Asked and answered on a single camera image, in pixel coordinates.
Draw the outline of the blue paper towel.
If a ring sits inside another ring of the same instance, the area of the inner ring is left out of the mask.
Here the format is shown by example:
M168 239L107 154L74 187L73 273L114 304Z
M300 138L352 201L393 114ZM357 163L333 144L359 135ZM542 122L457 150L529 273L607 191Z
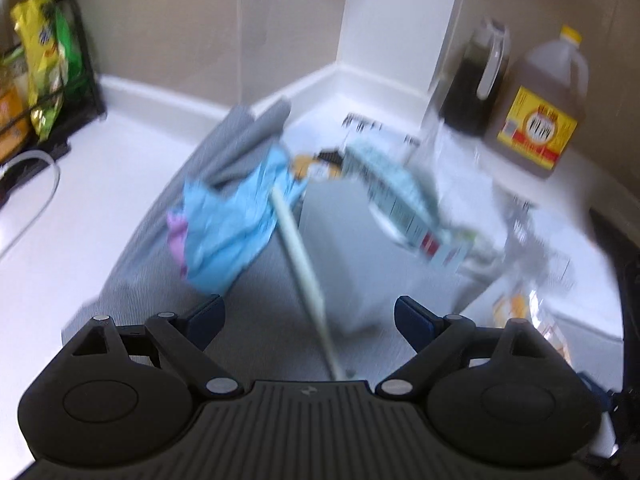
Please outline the blue paper towel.
M224 296L265 249L277 225L269 198L275 185L288 206L296 205L307 186L294 177L288 154L278 146L228 197L201 181L183 185L180 205L166 216L167 245L191 287Z

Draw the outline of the light blue carton box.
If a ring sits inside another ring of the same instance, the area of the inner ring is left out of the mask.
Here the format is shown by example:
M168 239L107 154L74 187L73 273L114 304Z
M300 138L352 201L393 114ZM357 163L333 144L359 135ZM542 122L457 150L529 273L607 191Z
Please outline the light blue carton box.
M367 185L372 203L413 249L447 271L456 272L468 255L473 237L449 229L439 218L437 204L426 196L410 172L366 141L345 148L345 176Z

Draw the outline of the white plastic stick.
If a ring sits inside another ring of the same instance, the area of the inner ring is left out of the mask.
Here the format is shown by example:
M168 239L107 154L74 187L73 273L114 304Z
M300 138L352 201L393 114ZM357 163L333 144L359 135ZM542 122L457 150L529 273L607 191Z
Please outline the white plastic stick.
M326 320L326 300L324 300L316 272L314 272L303 239L299 234L292 210L277 185L271 189L269 198L277 217L283 245L290 259L303 307L317 333L330 377L339 382L346 380L347 375L338 358Z

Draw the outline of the checkered printed paper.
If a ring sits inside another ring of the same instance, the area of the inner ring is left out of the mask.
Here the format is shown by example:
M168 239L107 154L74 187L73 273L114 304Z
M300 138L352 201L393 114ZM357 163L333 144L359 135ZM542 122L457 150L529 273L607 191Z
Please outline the checkered printed paper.
M348 113L341 123L346 131L344 144L348 145L356 141L366 141L376 145L412 146L417 148L421 140L408 133L387 127L382 122Z

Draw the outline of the clear plastic bag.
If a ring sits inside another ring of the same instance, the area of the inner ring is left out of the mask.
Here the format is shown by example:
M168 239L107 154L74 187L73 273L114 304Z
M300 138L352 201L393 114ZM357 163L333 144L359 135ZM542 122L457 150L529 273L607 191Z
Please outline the clear plastic bag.
M500 188L480 166L480 142L438 117L448 87L447 79L434 84L421 125L424 141L410 166L442 230L469 247L460 270L488 284L463 312L497 328L512 318L531 322L569 361L568 342L544 300L570 288L570 258L535 234L532 205Z

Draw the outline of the grey counter mat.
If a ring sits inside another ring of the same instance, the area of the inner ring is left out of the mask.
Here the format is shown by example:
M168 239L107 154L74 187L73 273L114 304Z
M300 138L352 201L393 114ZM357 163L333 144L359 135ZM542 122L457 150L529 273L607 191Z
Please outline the grey counter mat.
M290 111L285 100L258 116L238 106L206 136L64 341L100 314L137 325L219 297L224 327L205 352L242 384L377 384L414 355L395 326L399 297L489 323L501 296L521 294L575 370L622 386L617 278L582 232L499 188L469 145L438 127L411 155L409 182L437 233L471 251L425 255L388 236L360 177L295 177L281 141Z

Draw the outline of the black wok pan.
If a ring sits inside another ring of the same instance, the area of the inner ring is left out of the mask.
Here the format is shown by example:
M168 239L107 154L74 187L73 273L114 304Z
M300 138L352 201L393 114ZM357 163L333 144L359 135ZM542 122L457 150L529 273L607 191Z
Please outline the black wok pan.
M589 217L598 245L610 257L620 289L624 330L623 389L639 390L639 246L597 209Z

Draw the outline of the dark soy sauce bottle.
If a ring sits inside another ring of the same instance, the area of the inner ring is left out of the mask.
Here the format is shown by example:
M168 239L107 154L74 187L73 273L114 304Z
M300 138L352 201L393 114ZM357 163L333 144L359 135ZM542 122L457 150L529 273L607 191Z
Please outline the dark soy sauce bottle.
M466 44L439 116L467 136L484 136L510 61L510 30L483 18Z

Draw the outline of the black spice rack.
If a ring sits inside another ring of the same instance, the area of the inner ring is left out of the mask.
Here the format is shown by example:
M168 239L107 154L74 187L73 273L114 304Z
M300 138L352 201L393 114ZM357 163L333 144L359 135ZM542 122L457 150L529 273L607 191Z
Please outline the black spice rack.
M76 0L1 0L1 160L106 114Z

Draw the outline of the large amber oil jug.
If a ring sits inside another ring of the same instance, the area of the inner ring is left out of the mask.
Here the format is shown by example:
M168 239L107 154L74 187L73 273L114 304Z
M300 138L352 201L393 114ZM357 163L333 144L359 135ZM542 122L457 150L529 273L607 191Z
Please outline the large amber oil jug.
M547 179L584 119L589 66L582 35L570 26L508 70L484 142L496 154Z

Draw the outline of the yellow green snack bag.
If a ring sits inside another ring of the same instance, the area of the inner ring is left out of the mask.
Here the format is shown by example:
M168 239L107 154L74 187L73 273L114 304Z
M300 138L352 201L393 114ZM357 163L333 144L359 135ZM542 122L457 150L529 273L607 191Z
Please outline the yellow green snack bag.
M54 0L24 0L11 9L27 66L29 117L40 141L47 140L65 101L86 90L82 54L75 32Z

